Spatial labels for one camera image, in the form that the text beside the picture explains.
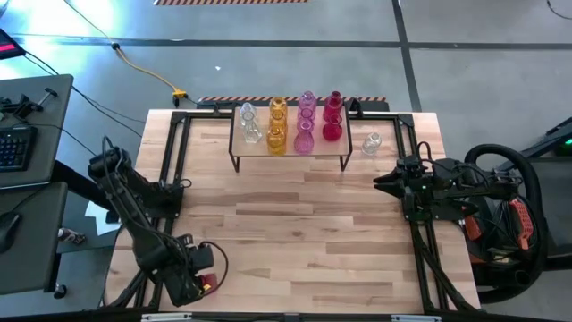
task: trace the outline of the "orange and black striped tape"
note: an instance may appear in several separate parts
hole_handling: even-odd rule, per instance
[[[247,101],[247,102],[265,102],[270,101],[273,97],[201,97],[200,101],[222,102],[222,101]],[[318,97],[318,101],[325,101],[327,97]],[[385,97],[343,97],[344,100],[356,98],[361,102],[385,102]],[[289,102],[295,102],[300,97],[284,97]]]
[[[308,0],[155,0],[154,5],[303,4]]]

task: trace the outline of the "concrete floor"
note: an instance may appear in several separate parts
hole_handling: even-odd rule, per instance
[[[310,0],[307,4],[154,7],[151,0],[72,1],[111,37],[213,40],[399,41],[391,0]],[[572,15],[572,3],[552,0]],[[572,21],[543,0],[401,0],[409,41],[570,43]],[[12,34],[101,37],[59,0],[12,0],[0,18]],[[24,47],[105,106],[144,120],[150,108],[171,108],[170,89],[135,72],[109,47],[64,46],[50,37]],[[193,97],[297,95],[332,89],[386,96],[392,111],[409,112],[408,83],[399,48],[371,47],[124,47],[137,64],[161,73]],[[411,60],[425,112],[436,112],[450,157],[476,144],[521,149],[570,117],[570,50],[422,50]],[[0,62],[0,79],[43,75],[23,58]],[[510,120],[517,126],[507,127]],[[142,125],[130,123],[139,132]],[[84,132],[86,125],[91,129]],[[64,127],[92,149],[102,135],[135,157],[139,138],[72,94]],[[86,174],[89,154],[62,136],[58,158]],[[494,165],[492,160],[485,160]],[[0,315],[93,309],[102,292],[110,250],[63,256],[60,282],[70,292],[55,301],[27,292],[0,297]],[[73,264],[81,263],[79,271]],[[526,293],[485,306],[490,312],[572,320],[572,274],[547,273]]]

